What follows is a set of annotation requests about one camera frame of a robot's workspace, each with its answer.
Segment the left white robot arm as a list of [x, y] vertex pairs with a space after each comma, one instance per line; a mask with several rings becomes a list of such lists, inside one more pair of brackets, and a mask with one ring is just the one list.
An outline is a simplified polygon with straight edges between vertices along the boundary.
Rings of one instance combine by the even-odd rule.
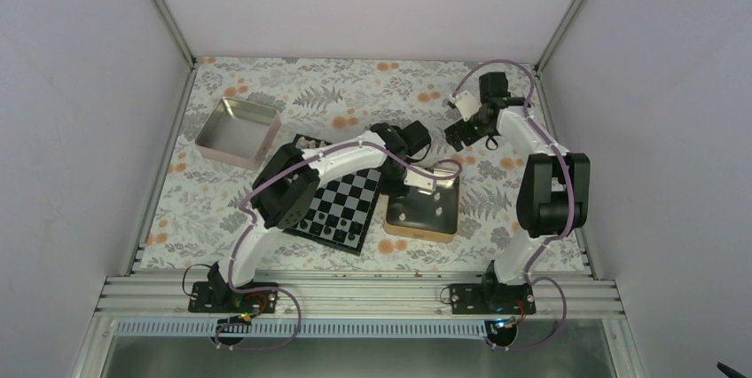
[[334, 179], [376, 169], [378, 190], [389, 196], [405, 196], [408, 177], [427, 181], [427, 171], [415, 167], [412, 157], [430, 141], [427, 128], [415, 121], [404, 128], [374, 124], [359, 136], [315, 149], [293, 143], [280, 147], [239, 203], [250, 224], [230, 256], [209, 269], [209, 303], [224, 311], [239, 309], [247, 299], [245, 285], [253, 280], [270, 243], [302, 221], [317, 190]]

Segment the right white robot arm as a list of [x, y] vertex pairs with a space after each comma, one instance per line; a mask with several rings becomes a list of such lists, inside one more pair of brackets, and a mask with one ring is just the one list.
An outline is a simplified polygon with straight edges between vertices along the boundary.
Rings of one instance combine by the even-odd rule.
[[525, 155], [516, 203], [520, 229], [460, 304], [492, 313], [523, 311], [534, 302], [529, 274], [537, 259], [549, 243], [566, 238], [587, 219], [591, 162], [537, 123], [529, 110], [530, 97], [513, 96], [505, 73], [481, 75], [479, 90], [479, 95], [462, 88], [452, 93], [449, 105], [461, 118], [444, 134], [457, 151], [483, 138], [503, 136]]

